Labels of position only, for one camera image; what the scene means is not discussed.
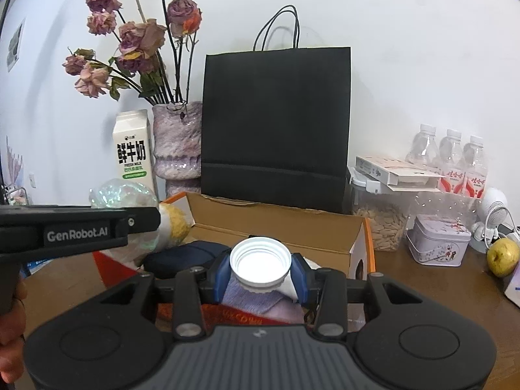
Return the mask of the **person left hand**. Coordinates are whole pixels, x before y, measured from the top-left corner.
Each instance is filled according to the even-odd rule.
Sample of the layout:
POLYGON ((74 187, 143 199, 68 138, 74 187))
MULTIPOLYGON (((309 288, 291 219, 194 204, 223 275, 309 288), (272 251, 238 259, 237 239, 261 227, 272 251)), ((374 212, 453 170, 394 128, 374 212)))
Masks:
POLYGON ((23 279, 17 282, 11 311, 1 316, 1 380, 6 385, 13 385, 24 372, 23 334, 26 331, 26 308, 24 299, 27 289, 23 279))

